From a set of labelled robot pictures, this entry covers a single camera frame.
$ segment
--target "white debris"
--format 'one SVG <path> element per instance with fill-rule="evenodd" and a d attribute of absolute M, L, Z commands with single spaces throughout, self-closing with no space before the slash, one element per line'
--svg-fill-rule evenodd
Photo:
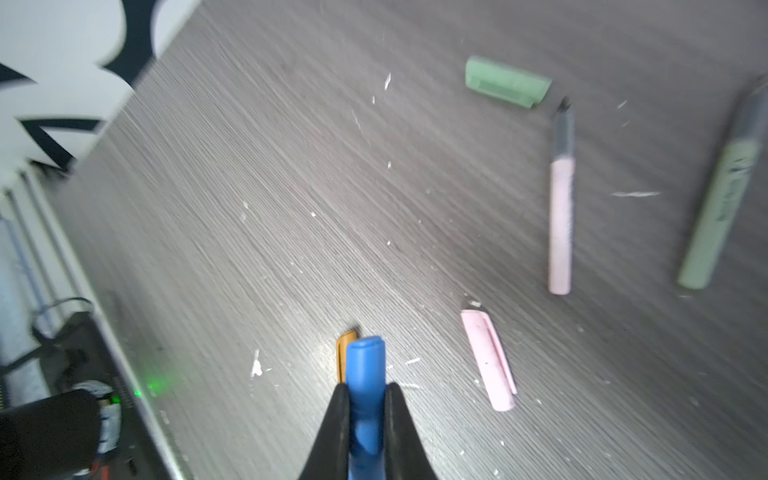
<path fill-rule="evenodd" d="M 253 354 L 253 366 L 250 369 L 250 378 L 261 376 L 261 362 L 259 361 L 259 349 Z"/>
<path fill-rule="evenodd" d="M 611 194 L 614 197 L 656 197 L 661 195 L 661 192 L 613 192 Z"/>

